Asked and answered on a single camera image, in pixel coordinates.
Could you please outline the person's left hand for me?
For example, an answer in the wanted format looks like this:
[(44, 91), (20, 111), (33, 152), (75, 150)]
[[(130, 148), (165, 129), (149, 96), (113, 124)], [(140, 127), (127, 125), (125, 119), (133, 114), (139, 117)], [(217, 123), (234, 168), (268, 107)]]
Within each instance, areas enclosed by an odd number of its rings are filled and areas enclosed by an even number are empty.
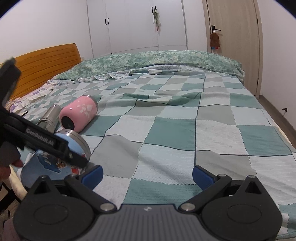
[[(17, 160), (17, 161), (14, 161), (11, 165), (21, 168), (23, 166), (23, 162), (21, 160)], [(11, 174), (10, 166), (7, 166), (7, 167), (1, 166), (0, 167), (0, 179), (1, 180), (8, 179), (10, 174)]]

